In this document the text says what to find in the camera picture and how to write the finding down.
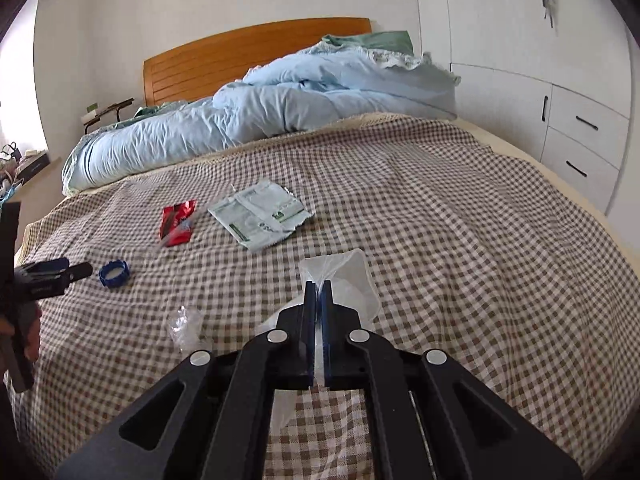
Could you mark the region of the left hand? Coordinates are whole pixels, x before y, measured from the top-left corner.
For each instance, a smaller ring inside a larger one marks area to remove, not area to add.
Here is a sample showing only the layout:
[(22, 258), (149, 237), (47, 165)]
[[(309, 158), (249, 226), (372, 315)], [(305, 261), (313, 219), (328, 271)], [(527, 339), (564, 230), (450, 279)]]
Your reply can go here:
[[(40, 318), (42, 312), (39, 304), (35, 304), (34, 319), (29, 324), (28, 329), (24, 331), (24, 353), (26, 359), (31, 363), (35, 363), (39, 359), (40, 349)], [(15, 327), (4, 315), (0, 316), (0, 332), (2, 336), (13, 336)]]

